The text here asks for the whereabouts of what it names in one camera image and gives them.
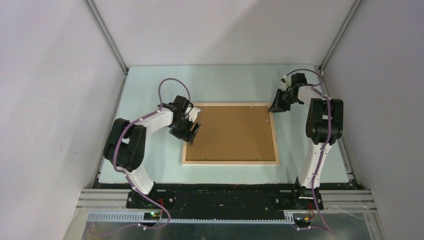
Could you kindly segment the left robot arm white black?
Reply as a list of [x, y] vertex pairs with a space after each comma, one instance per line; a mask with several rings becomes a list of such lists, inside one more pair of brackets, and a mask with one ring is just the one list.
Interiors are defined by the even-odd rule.
[[113, 122], [103, 157], [124, 175], [134, 191], [140, 192], [138, 201], [145, 208], [153, 208], [158, 202], [158, 194], [152, 191], [155, 182], [142, 165], [147, 138], [169, 128], [175, 138], [192, 145], [201, 126], [196, 122], [200, 112], [189, 99], [178, 95], [173, 102], [161, 103], [157, 110], [134, 121], [118, 118]]

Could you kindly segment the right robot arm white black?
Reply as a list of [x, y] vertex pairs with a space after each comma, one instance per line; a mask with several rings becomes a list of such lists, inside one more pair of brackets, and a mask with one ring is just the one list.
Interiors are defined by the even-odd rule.
[[290, 73], [281, 79], [283, 86], [276, 91], [268, 108], [270, 113], [284, 113], [293, 104], [307, 105], [305, 134], [309, 139], [305, 165], [296, 178], [291, 194], [291, 204], [304, 209], [318, 197], [321, 172], [326, 157], [343, 134], [344, 103], [330, 98], [316, 84], [307, 82], [304, 73]]

